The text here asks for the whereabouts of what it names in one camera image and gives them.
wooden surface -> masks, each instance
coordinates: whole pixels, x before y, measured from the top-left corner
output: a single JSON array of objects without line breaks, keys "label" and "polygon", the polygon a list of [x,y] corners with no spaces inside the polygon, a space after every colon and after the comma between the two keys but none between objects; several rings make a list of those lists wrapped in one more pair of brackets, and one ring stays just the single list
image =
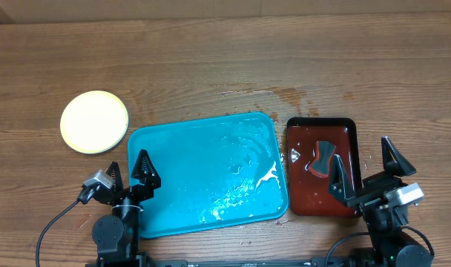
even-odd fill
[{"label": "wooden surface", "polygon": [[[380,136],[389,135],[418,169],[406,181],[426,194],[409,210],[411,225],[432,241],[434,266],[451,266],[451,13],[0,25],[0,266],[34,264],[39,233],[88,173],[112,160],[126,173],[127,139],[96,156],[62,141],[64,107],[88,90],[123,100],[128,136],[263,111],[283,153],[289,118],[349,117],[363,177],[381,170]],[[42,265],[95,260],[90,230],[109,212],[93,201],[66,214],[45,237]],[[155,259],[306,259],[362,230],[362,222],[287,212],[142,248]]]},{"label": "wooden surface", "polygon": [[441,11],[451,0],[0,0],[0,23]]}]

tabletop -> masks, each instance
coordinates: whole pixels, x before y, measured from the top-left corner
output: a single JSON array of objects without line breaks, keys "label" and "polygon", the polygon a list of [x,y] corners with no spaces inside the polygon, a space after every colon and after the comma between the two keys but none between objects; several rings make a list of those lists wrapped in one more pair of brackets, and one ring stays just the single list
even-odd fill
[{"label": "tabletop", "polygon": [[[130,113],[126,138],[100,155],[73,151],[59,131],[66,104],[89,90],[114,93]],[[426,195],[410,225],[432,241],[434,266],[451,266],[451,13],[0,25],[0,266],[34,265],[41,230],[87,174],[111,161],[126,173],[137,128],[249,111],[275,121],[281,153],[293,116],[353,119],[363,177],[381,171],[390,136],[418,170],[405,181]],[[42,266],[92,263],[91,228],[109,213],[93,201],[63,216]],[[157,260],[297,260],[364,230],[287,211],[141,249]]]}]

cable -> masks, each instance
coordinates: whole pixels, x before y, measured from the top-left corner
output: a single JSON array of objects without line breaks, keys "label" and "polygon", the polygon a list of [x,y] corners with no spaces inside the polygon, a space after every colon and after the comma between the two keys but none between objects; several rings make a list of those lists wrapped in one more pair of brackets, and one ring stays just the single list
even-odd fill
[{"label": "cable", "polygon": [[347,237],[342,238],[341,240],[337,241],[329,250],[328,250],[328,254],[326,255],[326,259],[324,259],[324,267],[328,267],[328,260],[329,260],[329,256],[331,256],[331,253],[342,243],[346,242],[347,240],[350,240],[353,237],[360,237],[360,236],[365,236],[365,235],[370,235],[369,232],[362,232],[362,233],[355,233],[355,234],[351,234]]},{"label": "cable", "polygon": [[74,201],[74,203],[70,204],[70,206],[68,206],[68,208],[66,208],[63,212],[61,212],[59,215],[57,215],[56,217],[54,217],[53,220],[51,220],[45,227],[44,230],[42,230],[41,235],[39,236],[38,239],[38,245],[36,246],[36,267],[40,267],[39,266],[39,250],[41,249],[41,241],[42,238],[45,236],[47,230],[49,229],[49,227],[52,226],[52,224],[54,224],[60,217],[62,217],[62,215],[66,214],[68,211],[70,211],[75,205],[77,205],[79,203],[79,200]]},{"label": "cable", "polygon": [[410,226],[402,226],[401,229],[409,229],[410,231],[416,233],[421,239],[425,241],[425,243],[428,246],[428,250],[430,251],[430,256],[432,256],[432,259],[435,257],[435,251],[433,250],[432,244],[430,243],[430,240],[428,240],[427,237],[425,237],[424,234],[422,234],[419,230],[412,228]]}]

blue tray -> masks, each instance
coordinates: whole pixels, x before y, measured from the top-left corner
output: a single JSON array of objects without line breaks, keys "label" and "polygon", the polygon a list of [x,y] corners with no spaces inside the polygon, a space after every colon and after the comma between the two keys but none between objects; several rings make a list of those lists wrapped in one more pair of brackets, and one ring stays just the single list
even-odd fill
[{"label": "blue tray", "polygon": [[288,208],[273,121],[264,113],[140,128],[128,140],[129,174],[141,149],[161,177],[154,198],[142,203],[141,237],[276,219]]}]

black cable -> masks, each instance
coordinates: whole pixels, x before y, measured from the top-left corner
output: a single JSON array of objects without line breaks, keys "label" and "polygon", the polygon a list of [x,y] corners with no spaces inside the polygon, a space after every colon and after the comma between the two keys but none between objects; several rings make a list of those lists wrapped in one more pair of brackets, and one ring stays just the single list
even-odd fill
[{"label": "black cable", "polygon": [[351,234],[347,237],[342,238],[341,240],[337,241],[329,250],[328,250],[328,254],[326,255],[326,259],[324,259],[324,267],[328,267],[328,260],[329,260],[329,256],[331,256],[331,253],[342,243],[346,242],[347,240],[350,240],[353,237],[361,237],[361,236],[365,236],[365,235],[370,235],[369,232],[362,232],[362,233],[355,233],[355,234]]},{"label": "black cable", "polygon": [[412,228],[410,226],[402,226],[401,229],[409,229],[410,231],[416,233],[419,237],[421,237],[421,239],[423,239],[425,241],[425,243],[427,244],[428,250],[430,251],[430,256],[432,256],[432,259],[435,257],[435,251],[433,250],[430,240],[428,240],[428,238],[425,237],[425,235],[422,234],[422,232],[420,232],[419,230]]},{"label": "black cable", "polygon": [[38,245],[36,246],[36,267],[40,267],[39,266],[39,250],[41,249],[41,241],[42,238],[45,236],[47,230],[49,229],[49,227],[52,226],[52,224],[54,224],[60,217],[62,217],[62,215],[66,214],[70,209],[72,209],[75,205],[77,205],[79,203],[79,200],[74,201],[74,203],[70,204],[70,206],[68,206],[68,208],[66,208],[63,212],[61,212],[59,215],[57,215],[56,217],[54,217],[54,219],[52,221],[50,221],[44,230],[42,230],[41,235],[39,236],[38,239]]}]

